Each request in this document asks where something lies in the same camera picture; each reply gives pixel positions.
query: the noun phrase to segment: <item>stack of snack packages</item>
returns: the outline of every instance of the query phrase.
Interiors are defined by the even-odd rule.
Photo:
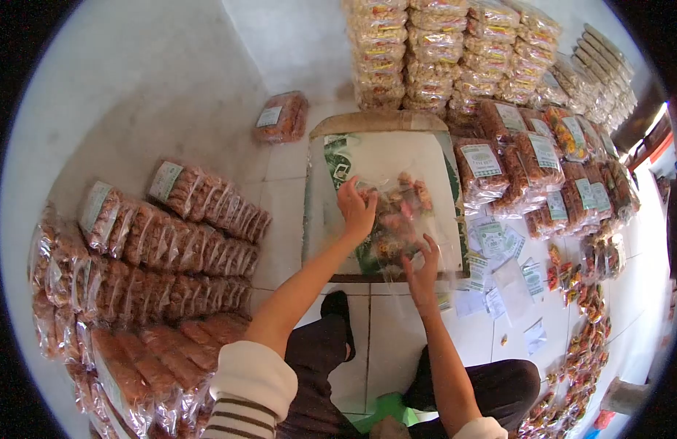
[[[497,0],[471,0],[463,44],[462,72],[448,103],[448,123],[472,124],[483,98],[494,96],[509,72],[519,14]]]
[[[406,57],[407,110],[425,110],[446,119],[453,80],[460,74],[467,0],[411,0]]]
[[[548,67],[555,62],[562,28],[532,5],[516,0],[503,0],[503,3],[519,14],[520,22],[516,27],[515,53],[495,97],[523,105],[533,96]]]
[[[355,101],[360,110],[397,110],[404,98],[407,0],[344,0]]]
[[[584,113],[585,117],[614,132],[637,104],[631,89],[631,64],[610,40],[587,23],[573,51],[573,63],[601,84],[595,103]]]

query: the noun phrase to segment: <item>pile of snack packets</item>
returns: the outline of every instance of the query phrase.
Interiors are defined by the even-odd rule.
[[[197,438],[218,349],[248,325],[271,217],[230,181],[173,159],[148,193],[170,212],[101,181],[77,223],[44,208],[27,268],[34,326],[102,437]]]
[[[599,374],[609,360],[606,339],[612,332],[612,322],[606,313],[601,285],[584,282],[581,266],[572,268],[571,263],[562,264],[560,252],[553,244],[549,255],[551,291],[560,289],[566,297],[566,306],[576,299],[580,315],[585,315],[586,321],[580,333],[570,339],[564,363],[546,376],[550,391],[519,426],[519,438],[566,437],[585,416],[589,401],[597,390]],[[563,396],[563,392],[557,390],[566,384]]]

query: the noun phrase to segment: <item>white wall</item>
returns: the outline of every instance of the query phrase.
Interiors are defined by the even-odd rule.
[[[75,412],[62,365],[38,353],[25,276],[53,182],[51,197],[72,215],[93,177],[142,194],[160,154],[239,177],[255,155],[249,136],[266,99],[216,0],[88,0],[46,51],[5,159],[0,264],[25,360],[71,437],[89,437],[87,420]]]

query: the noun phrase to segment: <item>foot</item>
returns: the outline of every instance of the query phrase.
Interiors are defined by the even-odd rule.
[[[342,291],[334,291],[326,295],[321,304],[321,316],[336,314],[340,315],[345,322],[345,342],[350,347],[350,353],[346,361],[355,358],[355,341],[353,340],[353,331],[350,329],[350,311],[348,309],[348,296]]]

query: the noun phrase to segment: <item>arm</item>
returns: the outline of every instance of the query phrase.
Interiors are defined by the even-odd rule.
[[[452,438],[473,419],[481,418],[474,399],[473,385],[463,362],[446,330],[434,291],[438,273],[439,250],[430,236],[424,234],[430,249],[421,247],[425,263],[414,270],[406,257],[402,258],[409,291],[426,330],[433,391],[441,422]]]
[[[245,340],[265,345],[280,357],[285,356],[287,338],[292,329],[338,267],[372,230],[377,194],[371,194],[366,207],[355,189],[356,181],[357,177],[353,177],[338,189],[338,207],[345,218],[344,233],[327,250],[280,285],[261,305],[246,331]]]

